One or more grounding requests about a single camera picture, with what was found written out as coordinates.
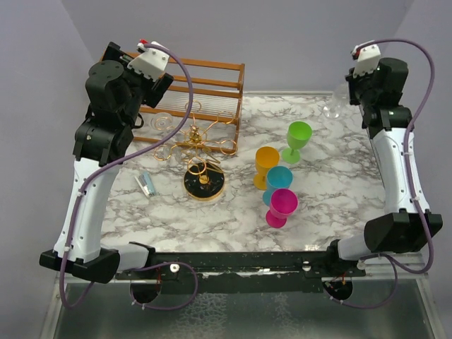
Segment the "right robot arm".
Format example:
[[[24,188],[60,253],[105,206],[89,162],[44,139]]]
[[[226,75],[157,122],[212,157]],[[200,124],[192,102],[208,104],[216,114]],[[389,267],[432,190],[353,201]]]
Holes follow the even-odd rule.
[[[349,73],[345,78],[350,104],[359,107],[374,152],[385,207],[382,216],[366,223],[361,235],[339,240],[338,252],[325,257],[330,275],[342,275],[350,261],[373,253],[419,251],[442,228],[442,216],[431,211],[420,185],[409,127],[412,113],[399,103],[407,77],[406,62],[384,57],[370,74]]]

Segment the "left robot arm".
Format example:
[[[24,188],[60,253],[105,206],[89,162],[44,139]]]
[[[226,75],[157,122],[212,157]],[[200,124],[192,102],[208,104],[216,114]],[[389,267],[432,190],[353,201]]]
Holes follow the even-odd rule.
[[[90,104],[75,132],[73,188],[61,233],[54,247],[41,253],[40,265],[94,283],[108,283],[131,270],[151,277],[156,262],[150,248],[132,244],[107,249],[100,243],[107,200],[133,140],[139,109],[156,107],[174,80],[165,73],[169,55],[153,42],[139,42],[138,55],[111,42],[85,82]]]

